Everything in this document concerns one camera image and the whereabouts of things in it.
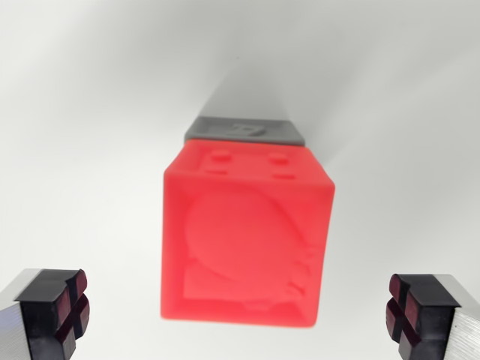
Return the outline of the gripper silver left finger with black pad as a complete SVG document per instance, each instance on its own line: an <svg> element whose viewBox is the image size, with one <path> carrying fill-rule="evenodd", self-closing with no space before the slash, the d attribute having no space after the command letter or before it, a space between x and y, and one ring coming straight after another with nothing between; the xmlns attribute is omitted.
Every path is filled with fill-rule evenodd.
<svg viewBox="0 0 480 360"><path fill-rule="evenodd" d="M27 268L1 291L2 359L70 359L87 329L82 270Z"/></svg>

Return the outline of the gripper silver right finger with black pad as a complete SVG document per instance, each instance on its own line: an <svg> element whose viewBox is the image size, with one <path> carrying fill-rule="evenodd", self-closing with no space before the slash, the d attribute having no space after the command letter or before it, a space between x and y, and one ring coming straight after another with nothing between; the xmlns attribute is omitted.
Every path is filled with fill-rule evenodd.
<svg viewBox="0 0 480 360"><path fill-rule="evenodd" d="M402 359L479 358L479 302L449 274L393 274L385 309Z"/></svg>

